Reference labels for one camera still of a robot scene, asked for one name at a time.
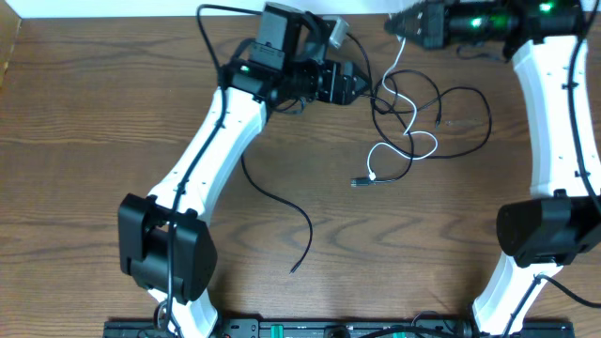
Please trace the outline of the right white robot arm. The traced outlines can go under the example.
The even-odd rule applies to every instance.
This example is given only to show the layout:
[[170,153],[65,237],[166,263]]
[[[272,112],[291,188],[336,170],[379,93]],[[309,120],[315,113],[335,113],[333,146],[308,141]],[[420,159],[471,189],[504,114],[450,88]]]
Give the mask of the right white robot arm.
[[541,335],[524,322],[536,297],[600,241],[600,157],[586,84],[593,20],[579,1],[424,1],[384,25],[426,50],[501,42],[526,104],[531,199],[500,209],[501,257],[461,337]]

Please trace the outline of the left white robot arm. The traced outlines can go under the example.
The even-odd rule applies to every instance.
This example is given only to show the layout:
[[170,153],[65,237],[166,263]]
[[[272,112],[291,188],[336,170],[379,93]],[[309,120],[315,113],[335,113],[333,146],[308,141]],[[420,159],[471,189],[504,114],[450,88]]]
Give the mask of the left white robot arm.
[[175,166],[148,195],[127,195],[117,212],[121,270],[157,300],[153,327],[171,337],[207,337],[217,324],[208,295],[217,265],[211,215],[270,116],[314,100],[348,105],[370,85],[355,63],[327,57],[347,36],[343,18],[273,2],[259,18],[256,36],[216,64],[206,118]]

